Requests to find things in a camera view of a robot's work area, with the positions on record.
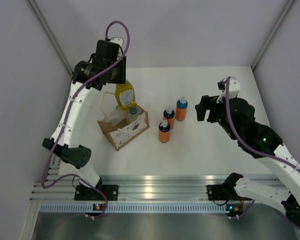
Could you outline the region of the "orange bottle light blue top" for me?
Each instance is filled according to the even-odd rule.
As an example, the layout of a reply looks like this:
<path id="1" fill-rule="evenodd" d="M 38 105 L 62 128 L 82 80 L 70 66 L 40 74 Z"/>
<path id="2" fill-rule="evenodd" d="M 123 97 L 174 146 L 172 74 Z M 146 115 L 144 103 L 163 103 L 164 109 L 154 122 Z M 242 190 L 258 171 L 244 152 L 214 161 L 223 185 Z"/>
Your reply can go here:
<path id="1" fill-rule="evenodd" d="M 188 109 L 188 101 L 184 96 L 182 96 L 176 102 L 175 119 L 180 122 L 184 121 L 186 118 L 187 109 Z"/>

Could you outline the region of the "orange bottle dark blue top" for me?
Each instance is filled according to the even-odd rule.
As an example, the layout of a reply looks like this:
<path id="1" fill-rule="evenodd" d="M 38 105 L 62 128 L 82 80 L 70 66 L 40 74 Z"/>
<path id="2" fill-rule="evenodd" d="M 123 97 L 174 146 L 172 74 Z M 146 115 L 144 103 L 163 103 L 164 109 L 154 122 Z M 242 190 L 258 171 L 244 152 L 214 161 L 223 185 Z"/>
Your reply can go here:
<path id="1" fill-rule="evenodd" d="M 167 120 L 167 122 L 170 124 L 170 129 L 172 130 L 175 122 L 175 111 L 172 107 L 168 107 L 164 110 L 163 119 Z"/>

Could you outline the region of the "yellow dish soap bottle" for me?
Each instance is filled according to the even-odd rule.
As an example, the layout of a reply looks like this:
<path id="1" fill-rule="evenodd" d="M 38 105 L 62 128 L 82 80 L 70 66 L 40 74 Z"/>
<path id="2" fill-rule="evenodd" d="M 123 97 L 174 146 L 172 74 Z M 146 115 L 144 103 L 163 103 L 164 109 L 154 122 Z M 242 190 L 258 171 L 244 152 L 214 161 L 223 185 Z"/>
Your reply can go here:
<path id="1" fill-rule="evenodd" d="M 128 80 L 124 84 L 116 85 L 114 95 L 122 111 L 128 111 L 137 105 L 134 87 Z"/>

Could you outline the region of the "orange bottle navy pump top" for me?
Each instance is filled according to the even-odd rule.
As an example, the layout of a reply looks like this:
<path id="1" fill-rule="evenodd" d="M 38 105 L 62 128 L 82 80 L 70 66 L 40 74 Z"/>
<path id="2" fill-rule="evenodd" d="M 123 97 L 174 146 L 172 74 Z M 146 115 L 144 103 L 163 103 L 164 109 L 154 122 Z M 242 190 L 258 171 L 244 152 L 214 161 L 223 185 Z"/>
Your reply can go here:
<path id="1" fill-rule="evenodd" d="M 158 139 L 161 143 L 167 143 L 170 140 L 171 125 L 164 119 L 158 126 Z"/>

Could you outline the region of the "clear bottle grey cap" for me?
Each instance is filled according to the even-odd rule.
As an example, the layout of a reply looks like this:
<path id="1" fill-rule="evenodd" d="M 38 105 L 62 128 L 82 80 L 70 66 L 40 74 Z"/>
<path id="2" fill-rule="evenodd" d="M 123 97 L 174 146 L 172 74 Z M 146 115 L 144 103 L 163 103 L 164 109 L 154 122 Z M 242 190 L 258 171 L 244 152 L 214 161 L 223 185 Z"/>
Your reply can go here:
<path id="1" fill-rule="evenodd" d="M 126 116 L 127 122 L 131 124 L 136 121 L 142 113 L 143 111 L 138 105 L 130 107 Z"/>

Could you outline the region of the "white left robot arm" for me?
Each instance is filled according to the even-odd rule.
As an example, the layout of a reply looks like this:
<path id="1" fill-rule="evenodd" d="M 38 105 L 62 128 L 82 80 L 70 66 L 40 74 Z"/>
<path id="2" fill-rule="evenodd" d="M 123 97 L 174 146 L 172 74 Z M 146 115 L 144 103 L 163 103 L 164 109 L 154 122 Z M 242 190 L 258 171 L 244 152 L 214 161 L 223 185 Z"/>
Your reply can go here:
<path id="1" fill-rule="evenodd" d="M 88 61 L 80 61 L 71 77 L 70 93 L 58 126 L 43 147 L 64 163 L 76 168 L 74 176 L 92 200 L 103 194 L 101 177 L 89 164 L 92 151 L 81 145 L 82 130 L 95 98 L 106 84 L 126 82 L 124 40 L 119 37 L 99 40 Z"/>

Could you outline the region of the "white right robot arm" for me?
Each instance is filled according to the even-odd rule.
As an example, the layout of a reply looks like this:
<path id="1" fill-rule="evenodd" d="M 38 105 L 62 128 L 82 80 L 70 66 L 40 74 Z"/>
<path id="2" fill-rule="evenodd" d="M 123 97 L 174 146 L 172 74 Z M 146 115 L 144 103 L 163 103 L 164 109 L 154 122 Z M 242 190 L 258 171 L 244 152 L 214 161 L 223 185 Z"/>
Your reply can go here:
<path id="1" fill-rule="evenodd" d="M 265 165 L 286 187 L 278 189 L 233 172 L 219 185 L 221 197 L 256 200 L 300 228 L 300 165 L 280 136 L 269 126 L 256 122 L 255 108 L 239 97 L 204 95 L 195 110 L 199 122 L 219 124 L 244 152 Z"/>

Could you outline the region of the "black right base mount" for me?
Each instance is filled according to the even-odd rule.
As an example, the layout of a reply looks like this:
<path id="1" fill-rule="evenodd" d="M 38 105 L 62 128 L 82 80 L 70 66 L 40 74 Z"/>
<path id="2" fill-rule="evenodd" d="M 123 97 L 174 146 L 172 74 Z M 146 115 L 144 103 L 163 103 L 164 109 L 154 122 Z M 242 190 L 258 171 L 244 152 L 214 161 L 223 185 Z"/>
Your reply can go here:
<path id="1" fill-rule="evenodd" d="M 206 186 L 206 191 L 208 195 L 209 201 L 221 201 L 221 202 L 228 202 L 228 201 L 240 201 L 241 198 L 243 200 L 252 200 L 248 197 L 241 197 L 237 194 L 234 187 L 236 184 L 210 184 Z"/>

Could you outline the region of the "aluminium frame rail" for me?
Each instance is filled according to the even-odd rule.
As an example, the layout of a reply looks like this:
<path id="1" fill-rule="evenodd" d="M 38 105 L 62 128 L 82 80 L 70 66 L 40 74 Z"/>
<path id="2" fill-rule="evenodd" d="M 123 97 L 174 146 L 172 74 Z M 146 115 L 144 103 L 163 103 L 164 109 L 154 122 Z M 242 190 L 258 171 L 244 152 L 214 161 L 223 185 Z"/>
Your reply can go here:
<path id="1" fill-rule="evenodd" d="M 105 175 L 105 185 L 118 185 L 119 202 L 206 202 L 207 185 L 222 184 L 227 175 Z M 36 183 L 30 200 L 72 202 L 78 180 L 64 178 L 44 189 Z"/>

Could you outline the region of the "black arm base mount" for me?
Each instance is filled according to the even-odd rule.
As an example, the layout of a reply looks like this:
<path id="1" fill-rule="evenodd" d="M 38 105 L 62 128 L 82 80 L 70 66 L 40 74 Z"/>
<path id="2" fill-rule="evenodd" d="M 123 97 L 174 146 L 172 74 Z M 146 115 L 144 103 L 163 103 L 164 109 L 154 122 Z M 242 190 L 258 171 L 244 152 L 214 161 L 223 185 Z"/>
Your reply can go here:
<path id="1" fill-rule="evenodd" d="M 118 189 L 119 189 L 118 185 L 103 185 L 100 191 L 108 201 L 117 201 Z M 104 200 L 104 198 L 100 193 L 93 190 L 92 188 L 79 184 L 75 188 L 74 200 L 75 201 L 102 201 Z"/>

